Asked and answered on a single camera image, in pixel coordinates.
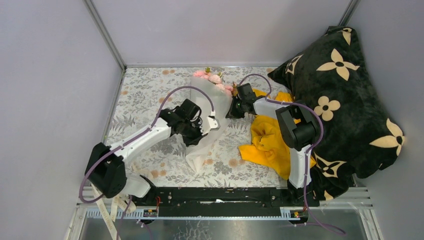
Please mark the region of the pink fake flower stem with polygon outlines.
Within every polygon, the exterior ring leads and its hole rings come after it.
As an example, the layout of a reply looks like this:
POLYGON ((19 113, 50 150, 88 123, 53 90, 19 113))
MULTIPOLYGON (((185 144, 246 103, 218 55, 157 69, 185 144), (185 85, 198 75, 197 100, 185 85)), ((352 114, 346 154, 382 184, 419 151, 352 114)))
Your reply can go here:
POLYGON ((223 93, 229 95, 229 96, 236 96, 237 91, 237 85, 235 83, 233 84, 223 84, 219 83, 215 85, 218 89, 220 89, 223 93))
POLYGON ((217 74, 210 74, 208 80, 215 85, 219 85, 223 83, 222 77, 222 72, 218 72, 217 74))
POLYGON ((197 70, 193 73, 193 76, 195 78, 202 78, 202 79, 206 79, 206 80, 208 80, 211 75, 212 75, 211 70, 208 67, 205 68, 204 70, 197 70))

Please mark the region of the white wrapping paper sheet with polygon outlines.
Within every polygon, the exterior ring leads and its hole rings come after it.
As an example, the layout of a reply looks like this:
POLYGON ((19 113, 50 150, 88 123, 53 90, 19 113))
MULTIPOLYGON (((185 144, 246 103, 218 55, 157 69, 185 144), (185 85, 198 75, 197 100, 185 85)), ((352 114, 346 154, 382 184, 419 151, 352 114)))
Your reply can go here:
POLYGON ((185 159, 196 173, 200 173, 204 161, 210 156, 212 145, 230 123, 230 119, 226 118, 226 115, 232 97, 225 89, 205 78, 193 76, 190 79, 190 85, 195 89, 190 90, 189 99, 201 109, 200 129, 203 133, 202 139, 197 145, 186 148, 185 159))

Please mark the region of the cream printed ribbon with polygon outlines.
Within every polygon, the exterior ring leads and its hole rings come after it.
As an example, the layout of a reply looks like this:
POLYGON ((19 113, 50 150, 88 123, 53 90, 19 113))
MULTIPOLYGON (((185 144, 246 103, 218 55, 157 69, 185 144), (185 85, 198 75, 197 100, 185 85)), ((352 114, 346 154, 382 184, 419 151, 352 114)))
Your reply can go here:
POLYGON ((93 191, 93 196, 95 199, 98 199, 95 201, 95 203, 99 209, 101 217, 106 224, 110 236, 113 240, 120 240, 121 238, 119 235, 119 227, 123 217, 125 217, 127 214, 133 213, 136 210, 136 206, 132 201, 132 197, 125 194, 118 194, 112 198, 111 205, 108 208, 106 207, 103 198, 100 197, 101 194, 98 189, 93 184, 91 184, 91 188, 93 191))

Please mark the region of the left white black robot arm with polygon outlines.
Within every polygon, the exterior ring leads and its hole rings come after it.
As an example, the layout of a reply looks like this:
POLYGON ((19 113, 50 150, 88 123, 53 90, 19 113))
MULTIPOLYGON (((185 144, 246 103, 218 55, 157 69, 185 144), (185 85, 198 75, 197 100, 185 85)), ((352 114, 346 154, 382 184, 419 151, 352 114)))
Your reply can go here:
POLYGON ((91 152, 85 174, 100 192, 111 199, 118 195, 131 195, 144 206, 152 204, 155 192, 152 183, 138 173, 126 169, 143 152, 174 135, 181 135, 187 146, 196 145, 204 137, 202 110, 189 99, 173 109, 159 111, 152 125, 140 129, 129 137, 111 145, 100 142, 91 152))

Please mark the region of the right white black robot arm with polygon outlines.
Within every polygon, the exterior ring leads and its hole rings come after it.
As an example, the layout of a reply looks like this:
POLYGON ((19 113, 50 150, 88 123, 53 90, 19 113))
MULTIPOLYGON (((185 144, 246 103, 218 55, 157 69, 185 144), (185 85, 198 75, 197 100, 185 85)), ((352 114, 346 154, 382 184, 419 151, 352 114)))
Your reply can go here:
POLYGON ((245 114, 266 116, 277 120, 282 140, 290 152, 290 173, 287 201, 293 206, 301 205, 311 183, 311 152, 323 137, 323 124, 318 115, 299 102, 284 102, 257 96, 249 83, 236 86, 235 96, 226 115, 229 119, 240 119, 245 114))

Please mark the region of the floral tablecloth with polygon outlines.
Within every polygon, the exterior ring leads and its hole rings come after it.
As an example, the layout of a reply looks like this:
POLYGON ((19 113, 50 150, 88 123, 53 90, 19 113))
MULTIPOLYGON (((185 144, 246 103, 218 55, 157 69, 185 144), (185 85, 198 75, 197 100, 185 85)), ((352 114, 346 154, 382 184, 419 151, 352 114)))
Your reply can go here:
MULTIPOLYGON (((123 140, 154 120, 160 105, 173 108, 190 97, 193 67, 128 68, 118 95, 106 143, 123 140)), ((138 155, 126 168, 146 176, 158 187, 285 187, 272 168, 245 161, 239 146, 251 142, 247 115, 232 119, 200 160, 199 169, 186 161, 180 135, 163 140, 138 155)))

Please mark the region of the yellow garment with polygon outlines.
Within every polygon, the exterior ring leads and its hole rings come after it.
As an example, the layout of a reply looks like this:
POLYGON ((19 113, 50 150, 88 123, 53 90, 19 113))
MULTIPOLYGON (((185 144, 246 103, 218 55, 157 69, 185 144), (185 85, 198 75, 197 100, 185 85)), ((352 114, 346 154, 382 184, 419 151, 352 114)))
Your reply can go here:
POLYGON ((291 151, 283 140, 276 110, 289 107, 293 96, 279 92, 275 99, 264 99, 263 91, 255 89, 253 92, 259 100, 248 112, 254 115, 250 126, 251 144, 238 147, 241 159, 272 168, 280 177, 289 180, 291 151))

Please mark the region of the black floral pillow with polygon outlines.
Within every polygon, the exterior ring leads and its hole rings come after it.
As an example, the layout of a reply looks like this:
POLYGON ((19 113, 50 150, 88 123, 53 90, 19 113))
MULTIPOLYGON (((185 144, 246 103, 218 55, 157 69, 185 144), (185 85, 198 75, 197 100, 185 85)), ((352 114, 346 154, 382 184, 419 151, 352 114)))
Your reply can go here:
POLYGON ((352 175, 367 178, 395 163, 405 136, 373 87, 357 32, 330 26, 305 50, 268 74, 323 123, 313 149, 313 195, 329 201, 348 190, 352 175))

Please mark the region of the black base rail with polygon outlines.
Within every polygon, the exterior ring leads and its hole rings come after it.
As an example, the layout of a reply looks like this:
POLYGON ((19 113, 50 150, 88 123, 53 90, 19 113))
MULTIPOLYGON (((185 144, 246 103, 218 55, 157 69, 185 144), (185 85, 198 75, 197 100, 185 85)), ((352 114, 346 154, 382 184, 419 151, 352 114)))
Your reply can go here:
POLYGON ((154 187, 133 197, 137 207, 152 207, 162 218, 289 218, 291 208, 303 210, 320 202, 311 192, 286 187, 154 187))

